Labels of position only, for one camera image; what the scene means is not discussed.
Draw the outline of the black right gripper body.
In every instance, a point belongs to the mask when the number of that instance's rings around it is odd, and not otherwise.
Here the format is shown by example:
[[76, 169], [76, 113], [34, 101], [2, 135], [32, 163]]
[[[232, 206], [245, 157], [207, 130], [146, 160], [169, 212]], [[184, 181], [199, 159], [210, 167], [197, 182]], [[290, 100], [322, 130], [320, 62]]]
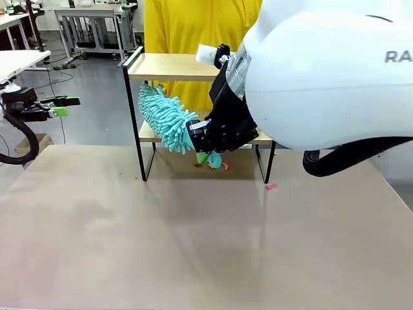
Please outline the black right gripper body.
[[209, 91], [213, 107], [206, 133], [217, 153], [236, 150], [259, 136], [245, 97], [236, 95], [227, 82], [226, 69], [221, 68]]

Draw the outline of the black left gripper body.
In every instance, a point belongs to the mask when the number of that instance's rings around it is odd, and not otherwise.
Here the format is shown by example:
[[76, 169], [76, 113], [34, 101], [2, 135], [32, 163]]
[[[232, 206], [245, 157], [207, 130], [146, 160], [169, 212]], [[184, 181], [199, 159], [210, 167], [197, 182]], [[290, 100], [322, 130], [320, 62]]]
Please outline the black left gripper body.
[[6, 111], [20, 121], [45, 121], [45, 109], [41, 108], [33, 88], [23, 87], [15, 92], [3, 93], [2, 100]]

